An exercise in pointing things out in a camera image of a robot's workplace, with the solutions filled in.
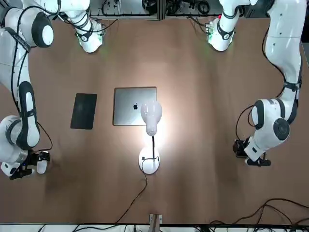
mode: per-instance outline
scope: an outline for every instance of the desk lamp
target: desk lamp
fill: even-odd
[[[155,173],[160,165],[160,155],[155,146],[157,124],[162,117],[162,106],[158,101],[147,101],[140,108],[140,114],[146,123],[146,132],[153,139],[152,148],[147,146],[140,151],[140,169],[146,174]]]

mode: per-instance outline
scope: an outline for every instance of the table surface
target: table surface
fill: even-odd
[[[284,197],[309,204],[309,69],[304,61],[298,116],[290,138],[267,153],[271,167],[248,167],[232,145],[240,112],[260,98],[272,98],[282,76],[263,57],[269,21],[244,19],[229,49],[211,49],[192,21],[120,20],[105,45],[86,54],[70,26],[56,22],[55,40],[33,49],[29,71],[38,120],[53,139],[48,173],[1,183],[1,222],[113,223],[145,185],[141,149],[151,145],[144,126],[113,126],[116,87],[157,87],[163,116],[155,136],[159,170],[122,223],[232,223],[265,200]],[[76,93],[97,93],[92,130],[70,129]],[[0,87],[0,116],[16,115],[11,95]],[[253,133],[244,116],[239,135]],[[41,133],[39,148],[49,141]],[[308,211],[274,203],[292,220]],[[243,223],[255,223],[256,218]],[[262,223],[287,223],[267,209]]]

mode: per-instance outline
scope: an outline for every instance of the laptop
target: laptop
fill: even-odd
[[[140,108],[147,101],[156,101],[156,87],[115,88],[113,125],[145,125]]]

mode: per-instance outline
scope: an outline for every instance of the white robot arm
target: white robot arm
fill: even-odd
[[[102,38],[95,31],[99,23],[90,21],[86,9],[89,0],[23,0],[23,9],[5,8],[0,15],[0,83],[11,91],[19,116],[8,116],[0,123],[0,162],[10,179],[46,170],[50,156],[46,151],[33,152],[40,140],[34,91],[28,72],[28,54],[33,46],[49,47],[54,39],[47,17],[65,11],[78,28],[86,52],[94,52]]]
[[[302,59],[300,38],[305,22],[306,0],[220,0],[224,12],[221,19],[208,25],[209,43],[218,51],[225,51],[232,41],[238,6],[268,4],[269,31],[265,46],[266,58],[284,75],[283,92],[278,98],[260,99],[252,110],[254,135],[245,141],[236,140],[233,146],[237,157],[247,157],[249,165],[268,166],[261,159],[270,148],[283,143],[290,134],[290,124],[296,117],[301,88]]]

